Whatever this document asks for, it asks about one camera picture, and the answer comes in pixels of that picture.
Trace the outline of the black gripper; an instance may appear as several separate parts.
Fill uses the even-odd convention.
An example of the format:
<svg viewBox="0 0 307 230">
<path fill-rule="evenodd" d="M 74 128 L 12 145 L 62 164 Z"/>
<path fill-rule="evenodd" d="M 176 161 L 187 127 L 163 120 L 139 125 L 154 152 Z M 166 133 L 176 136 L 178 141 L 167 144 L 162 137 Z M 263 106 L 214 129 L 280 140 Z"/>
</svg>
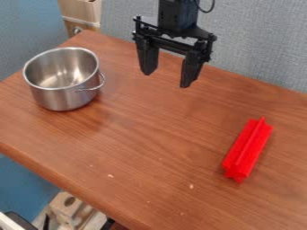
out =
<svg viewBox="0 0 307 230">
<path fill-rule="evenodd" d="M 187 88 L 198 79 L 204 63 L 211 59 L 214 33 L 198 26 L 199 13 L 211 13 L 215 1 L 206 10 L 200 0 L 159 0 L 156 17 L 136 15 L 134 40 L 140 70 L 151 75 L 159 66 L 159 50 L 184 55 L 180 87 Z"/>
</svg>

